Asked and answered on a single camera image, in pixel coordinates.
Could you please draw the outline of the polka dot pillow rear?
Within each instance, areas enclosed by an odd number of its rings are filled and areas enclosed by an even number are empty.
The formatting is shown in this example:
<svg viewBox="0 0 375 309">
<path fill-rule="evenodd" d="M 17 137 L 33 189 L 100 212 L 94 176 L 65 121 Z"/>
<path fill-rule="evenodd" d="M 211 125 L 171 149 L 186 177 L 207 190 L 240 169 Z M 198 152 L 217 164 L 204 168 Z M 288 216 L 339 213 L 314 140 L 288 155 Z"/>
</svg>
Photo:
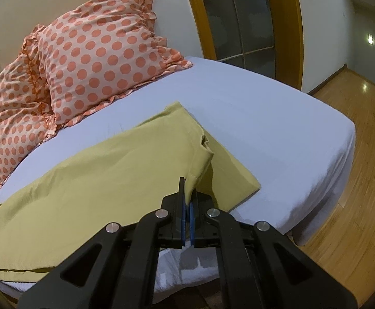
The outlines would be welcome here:
<svg viewBox="0 0 375 309">
<path fill-rule="evenodd" d="M 58 130 L 39 50 L 45 26 L 24 38 L 17 58 L 0 73 L 0 188 L 36 147 Z"/>
</svg>

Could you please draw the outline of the wooden framed glass door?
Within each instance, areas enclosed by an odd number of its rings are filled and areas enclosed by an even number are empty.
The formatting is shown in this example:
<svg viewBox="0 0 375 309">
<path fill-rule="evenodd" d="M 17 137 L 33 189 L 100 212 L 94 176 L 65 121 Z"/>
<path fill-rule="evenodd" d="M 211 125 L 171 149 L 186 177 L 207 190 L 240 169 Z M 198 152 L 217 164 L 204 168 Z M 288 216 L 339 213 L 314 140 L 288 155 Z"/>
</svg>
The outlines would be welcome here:
<svg viewBox="0 0 375 309">
<path fill-rule="evenodd" d="M 189 0 L 203 55 L 300 90 L 299 0 Z"/>
</svg>

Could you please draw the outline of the polka dot pillow front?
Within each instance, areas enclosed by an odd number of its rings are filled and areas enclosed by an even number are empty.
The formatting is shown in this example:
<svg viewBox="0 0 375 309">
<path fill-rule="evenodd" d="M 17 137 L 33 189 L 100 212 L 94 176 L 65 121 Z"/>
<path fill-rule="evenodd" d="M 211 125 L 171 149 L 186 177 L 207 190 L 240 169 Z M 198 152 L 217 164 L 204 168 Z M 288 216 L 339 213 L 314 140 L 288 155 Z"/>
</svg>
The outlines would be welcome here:
<svg viewBox="0 0 375 309">
<path fill-rule="evenodd" d="M 153 0 L 89 0 L 36 33 L 40 73 L 58 126 L 192 67 L 155 35 Z"/>
</svg>

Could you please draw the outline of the polka dot pillow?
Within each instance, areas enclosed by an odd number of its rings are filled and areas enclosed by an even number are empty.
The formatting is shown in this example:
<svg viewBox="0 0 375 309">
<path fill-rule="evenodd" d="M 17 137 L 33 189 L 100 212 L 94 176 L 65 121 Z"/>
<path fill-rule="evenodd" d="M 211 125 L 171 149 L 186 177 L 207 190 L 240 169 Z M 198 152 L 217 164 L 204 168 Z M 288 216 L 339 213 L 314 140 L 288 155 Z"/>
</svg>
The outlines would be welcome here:
<svg viewBox="0 0 375 309">
<path fill-rule="evenodd" d="M 155 35 L 153 0 L 89 0 L 36 33 L 40 73 L 58 126 L 192 67 Z"/>
<path fill-rule="evenodd" d="M 39 50 L 45 26 L 24 38 L 17 58 L 0 73 L 0 188 L 36 147 L 58 130 Z"/>
</svg>

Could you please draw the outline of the olive green pants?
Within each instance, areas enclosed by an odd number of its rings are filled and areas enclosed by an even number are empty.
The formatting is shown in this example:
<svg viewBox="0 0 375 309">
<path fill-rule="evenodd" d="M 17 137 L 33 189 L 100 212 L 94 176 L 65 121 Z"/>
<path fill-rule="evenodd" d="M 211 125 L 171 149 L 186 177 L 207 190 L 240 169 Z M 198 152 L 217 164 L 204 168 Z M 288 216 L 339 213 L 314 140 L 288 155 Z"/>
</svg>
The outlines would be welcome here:
<svg viewBox="0 0 375 309">
<path fill-rule="evenodd" d="M 0 280 L 37 282 L 110 222 L 183 189 L 230 211 L 259 181 L 179 103 L 56 165 L 0 203 Z"/>
</svg>

